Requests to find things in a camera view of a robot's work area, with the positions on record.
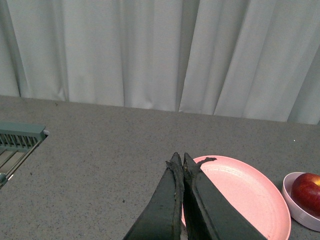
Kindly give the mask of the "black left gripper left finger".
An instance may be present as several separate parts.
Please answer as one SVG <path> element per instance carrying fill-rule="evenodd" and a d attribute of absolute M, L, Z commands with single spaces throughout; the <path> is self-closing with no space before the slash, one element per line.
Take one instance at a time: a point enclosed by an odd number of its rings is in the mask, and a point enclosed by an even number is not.
<path fill-rule="evenodd" d="M 175 152 L 143 212 L 125 240 L 179 240 L 182 227 L 184 173 L 180 155 Z"/>

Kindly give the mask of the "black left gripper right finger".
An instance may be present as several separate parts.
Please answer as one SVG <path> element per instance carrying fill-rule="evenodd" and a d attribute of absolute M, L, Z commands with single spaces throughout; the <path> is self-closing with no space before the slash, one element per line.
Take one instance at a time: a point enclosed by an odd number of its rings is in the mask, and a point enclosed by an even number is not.
<path fill-rule="evenodd" d="M 189 240 L 265 240 L 202 171 L 205 163 L 216 161 L 207 157 L 196 163 L 184 154 L 183 213 Z"/>

